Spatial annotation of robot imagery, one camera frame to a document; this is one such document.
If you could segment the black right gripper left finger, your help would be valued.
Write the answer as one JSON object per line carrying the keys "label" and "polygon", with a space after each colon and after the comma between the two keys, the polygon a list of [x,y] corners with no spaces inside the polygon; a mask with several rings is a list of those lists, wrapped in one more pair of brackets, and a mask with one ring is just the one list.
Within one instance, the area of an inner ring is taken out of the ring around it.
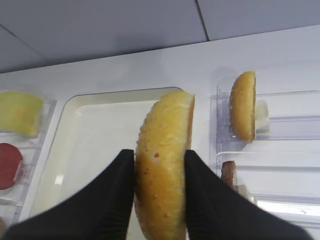
{"label": "black right gripper left finger", "polygon": [[93,181],[6,230],[3,240],[124,240],[134,200],[134,152],[123,149]]}

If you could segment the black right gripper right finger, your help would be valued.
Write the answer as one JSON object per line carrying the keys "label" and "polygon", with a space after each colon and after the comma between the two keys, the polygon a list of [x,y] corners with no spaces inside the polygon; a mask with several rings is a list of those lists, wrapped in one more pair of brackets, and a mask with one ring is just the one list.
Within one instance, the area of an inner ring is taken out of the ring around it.
{"label": "black right gripper right finger", "polygon": [[251,203],[193,150],[184,155],[186,226],[191,240],[310,240],[303,228]]}

